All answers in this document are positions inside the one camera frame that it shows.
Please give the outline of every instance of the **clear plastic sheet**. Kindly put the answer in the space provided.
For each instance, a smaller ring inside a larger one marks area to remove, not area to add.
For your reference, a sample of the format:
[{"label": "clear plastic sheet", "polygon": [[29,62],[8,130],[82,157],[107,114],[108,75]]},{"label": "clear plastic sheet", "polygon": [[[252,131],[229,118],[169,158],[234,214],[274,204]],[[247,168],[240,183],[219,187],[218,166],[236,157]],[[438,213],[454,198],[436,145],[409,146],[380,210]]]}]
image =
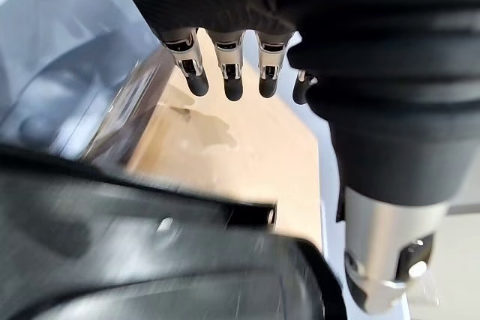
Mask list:
[{"label": "clear plastic sheet", "polygon": [[0,142],[78,158],[157,48],[131,0],[0,0]]}]

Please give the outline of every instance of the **wooden table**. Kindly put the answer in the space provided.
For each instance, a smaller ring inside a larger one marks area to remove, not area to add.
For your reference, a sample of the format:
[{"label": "wooden table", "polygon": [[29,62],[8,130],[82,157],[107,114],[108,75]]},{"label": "wooden table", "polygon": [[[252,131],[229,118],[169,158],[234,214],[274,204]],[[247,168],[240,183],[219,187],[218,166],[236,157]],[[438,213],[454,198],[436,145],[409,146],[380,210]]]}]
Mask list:
[{"label": "wooden table", "polygon": [[128,164],[189,188],[252,202],[276,202],[275,231],[321,248],[320,177],[315,136],[278,97],[258,92],[245,63],[244,95],[230,102],[209,37],[199,30],[210,83],[195,97],[175,68]]}]

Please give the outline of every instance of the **water stain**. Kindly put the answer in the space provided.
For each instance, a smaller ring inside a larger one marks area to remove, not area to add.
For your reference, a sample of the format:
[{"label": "water stain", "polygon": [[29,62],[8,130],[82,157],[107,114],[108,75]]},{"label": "water stain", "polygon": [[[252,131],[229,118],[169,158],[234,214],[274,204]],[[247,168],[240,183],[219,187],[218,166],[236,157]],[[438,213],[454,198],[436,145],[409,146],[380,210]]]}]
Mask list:
[{"label": "water stain", "polygon": [[195,132],[200,142],[200,147],[207,148],[212,145],[226,144],[231,148],[236,147],[237,141],[229,133],[230,126],[221,118],[206,115],[194,109],[170,107],[179,114],[191,130]]}]

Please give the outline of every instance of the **black rubber fingertip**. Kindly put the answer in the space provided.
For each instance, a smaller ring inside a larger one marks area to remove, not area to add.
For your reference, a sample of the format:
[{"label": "black rubber fingertip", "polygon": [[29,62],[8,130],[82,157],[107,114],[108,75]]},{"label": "black rubber fingertip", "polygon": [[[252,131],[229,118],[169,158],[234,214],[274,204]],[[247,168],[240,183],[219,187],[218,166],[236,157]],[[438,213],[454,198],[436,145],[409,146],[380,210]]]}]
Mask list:
[{"label": "black rubber fingertip", "polygon": [[310,88],[310,83],[308,81],[301,82],[299,78],[295,81],[295,86],[293,87],[293,101],[298,105],[303,105],[307,103],[307,89]]},{"label": "black rubber fingertip", "polygon": [[202,75],[189,75],[187,78],[187,84],[190,91],[193,95],[197,97],[202,97],[203,95],[207,94],[209,91],[209,81],[207,80],[207,76],[205,73]]},{"label": "black rubber fingertip", "polygon": [[225,95],[228,100],[237,101],[243,95],[243,83],[240,79],[224,79]]},{"label": "black rubber fingertip", "polygon": [[263,97],[273,97],[277,91],[277,80],[271,77],[267,77],[266,79],[260,78],[258,90]]}]

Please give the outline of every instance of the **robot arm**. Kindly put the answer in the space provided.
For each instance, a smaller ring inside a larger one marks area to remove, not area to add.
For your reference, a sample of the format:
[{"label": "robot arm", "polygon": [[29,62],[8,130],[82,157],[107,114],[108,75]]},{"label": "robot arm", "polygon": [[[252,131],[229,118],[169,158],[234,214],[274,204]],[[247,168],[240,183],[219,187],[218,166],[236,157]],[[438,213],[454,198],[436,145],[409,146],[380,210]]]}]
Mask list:
[{"label": "robot arm", "polygon": [[434,232],[480,136],[479,0],[133,0],[191,91],[208,91],[196,28],[206,28],[226,96],[242,95],[242,36],[259,41],[271,97],[288,40],[295,101],[326,119],[356,303],[391,306],[428,265]]}]

